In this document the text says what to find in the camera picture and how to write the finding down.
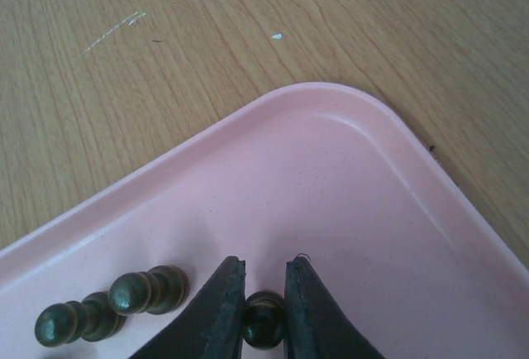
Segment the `pink plastic tray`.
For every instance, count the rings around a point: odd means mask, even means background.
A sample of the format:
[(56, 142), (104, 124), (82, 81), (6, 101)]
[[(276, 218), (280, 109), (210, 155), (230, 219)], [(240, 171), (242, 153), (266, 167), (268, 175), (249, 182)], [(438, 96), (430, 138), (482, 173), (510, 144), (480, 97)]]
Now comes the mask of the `pink plastic tray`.
[(55, 348), (36, 319), (161, 264), (196, 293), (227, 256), (248, 293), (282, 292), (299, 254), (387, 358), (528, 355), (527, 269), (393, 111), (324, 83), (262, 96), (4, 249), (1, 355), (126, 358), (172, 315)]

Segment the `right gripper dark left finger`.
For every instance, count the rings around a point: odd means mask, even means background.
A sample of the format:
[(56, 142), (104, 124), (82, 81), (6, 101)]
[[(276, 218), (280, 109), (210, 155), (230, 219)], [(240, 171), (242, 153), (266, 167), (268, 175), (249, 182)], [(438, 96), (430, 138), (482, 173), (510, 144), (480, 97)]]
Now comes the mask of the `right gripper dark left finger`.
[(228, 256), (183, 312), (133, 358), (240, 358), (245, 262)]

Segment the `dark chess pawn tray left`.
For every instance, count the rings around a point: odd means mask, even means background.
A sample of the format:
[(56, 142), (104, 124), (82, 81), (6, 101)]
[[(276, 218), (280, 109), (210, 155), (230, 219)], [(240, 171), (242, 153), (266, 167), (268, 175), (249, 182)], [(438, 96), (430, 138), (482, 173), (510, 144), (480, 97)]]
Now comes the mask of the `dark chess pawn tray left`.
[(188, 292), (187, 275), (176, 266), (161, 265), (119, 276), (107, 297), (112, 310), (120, 315), (162, 315), (180, 307)]
[(91, 293), (82, 301), (52, 304), (37, 318), (34, 334), (44, 347), (58, 347), (82, 338), (99, 342), (118, 333), (126, 317), (110, 306), (107, 292)]

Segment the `dark chess pawn tray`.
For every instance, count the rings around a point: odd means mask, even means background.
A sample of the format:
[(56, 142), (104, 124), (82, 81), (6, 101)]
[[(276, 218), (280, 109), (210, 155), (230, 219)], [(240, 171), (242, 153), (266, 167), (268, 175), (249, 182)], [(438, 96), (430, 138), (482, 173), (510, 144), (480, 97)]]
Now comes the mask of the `dark chess pawn tray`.
[(37, 318), (34, 334), (44, 347), (58, 347), (82, 338), (99, 342), (118, 333), (126, 317), (110, 306), (107, 292), (91, 293), (82, 301), (52, 304)]
[(285, 319), (282, 296), (270, 290), (255, 292), (245, 302), (241, 335), (255, 349), (272, 349), (284, 339)]
[(120, 315), (162, 315), (180, 307), (188, 292), (187, 275), (176, 266), (161, 265), (119, 276), (107, 297), (112, 310)]

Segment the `dark chess pawn tray top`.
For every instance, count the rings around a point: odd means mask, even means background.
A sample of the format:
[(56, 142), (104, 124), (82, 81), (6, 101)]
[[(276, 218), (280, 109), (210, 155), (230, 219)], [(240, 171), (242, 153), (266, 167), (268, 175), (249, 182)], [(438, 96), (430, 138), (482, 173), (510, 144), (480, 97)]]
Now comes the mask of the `dark chess pawn tray top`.
[(241, 335), (255, 349), (272, 349), (284, 339), (285, 319), (282, 296), (270, 290), (255, 292), (245, 302)]

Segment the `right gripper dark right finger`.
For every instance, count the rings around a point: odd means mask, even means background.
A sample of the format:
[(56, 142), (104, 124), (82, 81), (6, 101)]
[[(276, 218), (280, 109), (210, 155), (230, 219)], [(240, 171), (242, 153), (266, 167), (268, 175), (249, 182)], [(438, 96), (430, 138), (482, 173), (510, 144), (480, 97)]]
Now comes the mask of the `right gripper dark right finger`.
[(286, 264), (286, 358), (381, 358), (383, 355), (345, 316), (310, 261)]

